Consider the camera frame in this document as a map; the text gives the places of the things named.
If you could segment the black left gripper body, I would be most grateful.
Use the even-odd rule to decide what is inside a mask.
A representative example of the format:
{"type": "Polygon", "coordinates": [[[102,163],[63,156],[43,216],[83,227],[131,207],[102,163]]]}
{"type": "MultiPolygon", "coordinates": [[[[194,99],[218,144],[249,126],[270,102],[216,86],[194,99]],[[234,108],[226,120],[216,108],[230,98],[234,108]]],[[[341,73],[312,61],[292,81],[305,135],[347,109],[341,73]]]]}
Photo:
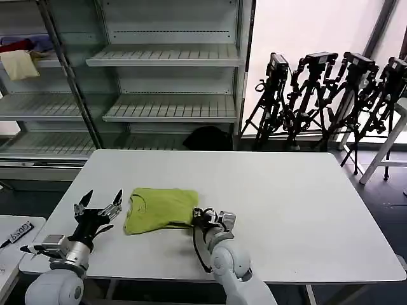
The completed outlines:
{"type": "Polygon", "coordinates": [[[82,214],[76,214],[74,219],[78,225],[67,239],[84,245],[93,245],[97,230],[107,224],[107,216],[99,215],[99,212],[100,210],[84,210],[82,214]]]}

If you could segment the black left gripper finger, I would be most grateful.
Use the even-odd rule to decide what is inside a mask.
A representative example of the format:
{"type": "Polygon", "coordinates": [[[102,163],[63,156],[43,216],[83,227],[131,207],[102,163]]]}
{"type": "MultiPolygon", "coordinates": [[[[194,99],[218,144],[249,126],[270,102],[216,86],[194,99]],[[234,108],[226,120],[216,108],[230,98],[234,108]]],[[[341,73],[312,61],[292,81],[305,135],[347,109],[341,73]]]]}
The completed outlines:
{"type": "Polygon", "coordinates": [[[93,189],[89,190],[79,201],[79,203],[74,204],[74,216],[83,215],[86,207],[88,206],[93,195],[93,189]]]}
{"type": "Polygon", "coordinates": [[[98,216],[107,217],[109,220],[113,220],[121,211],[121,203],[123,201],[123,190],[120,189],[116,194],[113,202],[105,209],[98,212],[98,216]]]}

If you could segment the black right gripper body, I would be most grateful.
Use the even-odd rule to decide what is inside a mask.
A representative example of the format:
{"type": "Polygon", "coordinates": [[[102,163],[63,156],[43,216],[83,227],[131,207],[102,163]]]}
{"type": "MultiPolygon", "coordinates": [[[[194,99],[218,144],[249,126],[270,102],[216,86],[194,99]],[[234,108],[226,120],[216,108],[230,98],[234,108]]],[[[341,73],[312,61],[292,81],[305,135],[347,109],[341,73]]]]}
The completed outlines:
{"type": "Polygon", "coordinates": [[[192,226],[193,227],[208,227],[210,223],[210,213],[209,210],[202,210],[201,208],[195,207],[193,209],[192,226]]]}

